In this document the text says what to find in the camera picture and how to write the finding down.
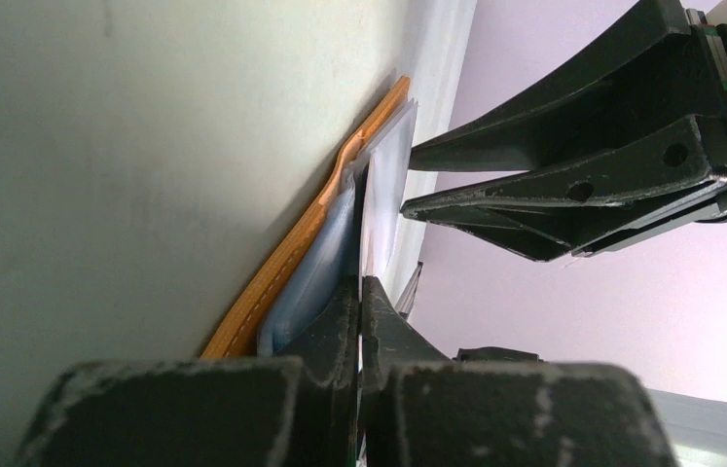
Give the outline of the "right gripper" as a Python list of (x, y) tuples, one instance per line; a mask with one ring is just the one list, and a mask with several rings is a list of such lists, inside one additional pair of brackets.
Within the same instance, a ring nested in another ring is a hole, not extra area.
[(534, 85), (418, 144), (410, 167), (536, 169), (401, 208), (535, 262), (675, 213), (727, 222), (727, 7), (637, 2)]

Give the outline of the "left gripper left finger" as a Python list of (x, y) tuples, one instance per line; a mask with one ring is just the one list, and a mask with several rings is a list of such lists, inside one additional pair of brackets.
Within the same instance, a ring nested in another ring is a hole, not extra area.
[(357, 281), (270, 357), (94, 361), (62, 373), (18, 466), (352, 466)]

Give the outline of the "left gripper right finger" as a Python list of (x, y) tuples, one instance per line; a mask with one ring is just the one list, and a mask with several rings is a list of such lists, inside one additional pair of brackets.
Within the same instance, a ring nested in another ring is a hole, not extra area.
[(456, 362), (361, 291), (366, 455), (372, 466), (673, 466), (638, 379), (606, 364)]

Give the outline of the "orange leather card holder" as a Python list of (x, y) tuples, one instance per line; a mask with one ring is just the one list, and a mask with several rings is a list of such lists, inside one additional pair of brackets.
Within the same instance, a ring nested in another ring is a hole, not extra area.
[(341, 279), (382, 277), (396, 246), (418, 104), (400, 77), (342, 145), (328, 181), (249, 281), (201, 355), (282, 350), (328, 305)]

